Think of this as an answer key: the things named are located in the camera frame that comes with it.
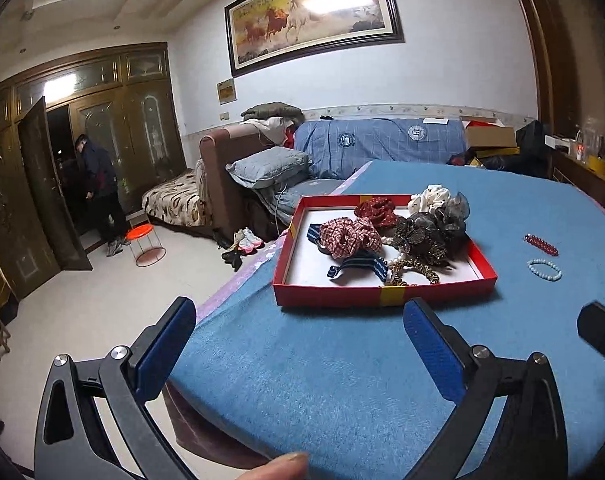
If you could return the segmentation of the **person's right hand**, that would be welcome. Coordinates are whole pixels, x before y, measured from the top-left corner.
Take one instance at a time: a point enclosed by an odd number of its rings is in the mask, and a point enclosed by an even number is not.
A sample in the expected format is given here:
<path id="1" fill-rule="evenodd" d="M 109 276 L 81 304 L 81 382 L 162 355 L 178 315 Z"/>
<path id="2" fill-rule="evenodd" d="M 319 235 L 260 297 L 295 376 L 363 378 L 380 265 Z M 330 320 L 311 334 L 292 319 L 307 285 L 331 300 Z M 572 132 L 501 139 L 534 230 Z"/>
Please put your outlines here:
<path id="1" fill-rule="evenodd" d="M 301 480 L 308 477 L 309 454 L 293 452 L 247 470 L 237 480 Z"/>

